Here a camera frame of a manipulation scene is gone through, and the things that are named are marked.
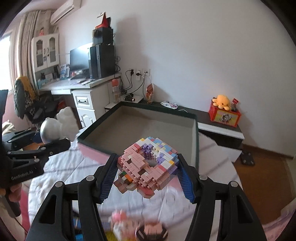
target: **human hand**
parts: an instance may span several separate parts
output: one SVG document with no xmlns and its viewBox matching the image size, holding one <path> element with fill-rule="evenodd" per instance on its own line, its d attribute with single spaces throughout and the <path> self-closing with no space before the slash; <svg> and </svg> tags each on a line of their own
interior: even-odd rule
<svg viewBox="0 0 296 241">
<path fill-rule="evenodd" d="M 10 187 L 11 193 L 8 195 L 8 198 L 11 202 L 19 202 L 21 198 L 21 190 L 22 190 L 22 184 L 19 183 L 17 185 Z M 0 189 L 0 195 L 5 196 L 6 190 Z"/>
</svg>

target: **black speaker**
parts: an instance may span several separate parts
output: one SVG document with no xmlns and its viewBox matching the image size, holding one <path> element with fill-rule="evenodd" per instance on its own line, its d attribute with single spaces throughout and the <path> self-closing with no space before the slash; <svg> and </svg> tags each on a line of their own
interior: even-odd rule
<svg viewBox="0 0 296 241">
<path fill-rule="evenodd" d="M 115 74 L 113 45 L 99 44 L 90 47 L 89 73 L 91 79 L 102 79 Z"/>
<path fill-rule="evenodd" d="M 97 28 L 93 30 L 93 45 L 97 44 L 113 44 L 112 28 Z"/>
</svg>

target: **white bed sheet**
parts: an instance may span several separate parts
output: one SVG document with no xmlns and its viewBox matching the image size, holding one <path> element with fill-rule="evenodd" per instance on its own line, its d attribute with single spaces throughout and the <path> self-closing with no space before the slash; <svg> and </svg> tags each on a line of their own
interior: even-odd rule
<svg viewBox="0 0 296 241">
<path fill-rule="evenodd" d="M 220 183 L 229 183 L 235 180 L 241 186 L 233 164 L 220 146 L 201 133 L 199 133 L 199 146 L 200 174 L 205 174 L 213 181 Z M 30 186 L 28 197 L 30 223 L 51 187 L 57 181 L 61 180 L 65 184 L 79 182 L 86 176 L 94 174 L 99 166 L 99 163 L 81 154 L 77 147 L 77 140 L 71 143 L 68 151 L 50 157 L 44 166 L 44 175 L 34 178 Z M 112 211 L 124 209 L 130 215 L 142 216 L 144 219 L 158 219 L 166 224 L 169 227 L 169 241 L 185 240 L 195 204 L 191 204 L 185 198 L 177 177 L 170 183 L 174 183 L 174 185 L 168 185 L 161 191 L 155 191 L 155 195 L 151 199 L 142 198 L 136 191 L 127 191 L 121 194 L 113 186 L 108 199 L 102 205 L 98 205 L 102 221 L 106 221 Z M 79 212 L 77 201 L 73 201 L 73 210 Z M 216 201 L 211 241 L 217 238 L 219 217 L 220 201 Z"/>
</svg>

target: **orange plush toy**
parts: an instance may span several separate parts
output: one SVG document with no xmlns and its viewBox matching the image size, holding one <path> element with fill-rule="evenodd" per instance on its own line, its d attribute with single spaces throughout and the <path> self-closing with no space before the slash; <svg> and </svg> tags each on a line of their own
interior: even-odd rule
<svg viewBox="0 0 296 241">
<path fill-rule="evenodd" d="M 230 101 L 225 95 L 218 95 L 217 98 L 212 99 L 213 105 L 218 106 L 219 109 L 230 110 Z"/>
</svg>

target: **white plastic wrapper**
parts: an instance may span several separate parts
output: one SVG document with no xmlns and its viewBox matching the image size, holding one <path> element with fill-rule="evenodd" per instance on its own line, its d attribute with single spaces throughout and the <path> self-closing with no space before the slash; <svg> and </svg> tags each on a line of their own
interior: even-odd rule
<svg viewBox="0 0 296 241">
<path fill-rule="evenodd" d="M 161 102 L 161 104 L 167 108 L 171 108 L 171 109 L 177 109 L 178 108 L 178 104 L 176 103 L 172 103 L 172 102 L 169 102 L 169 101 L 163 101 Z"/>
</svg>

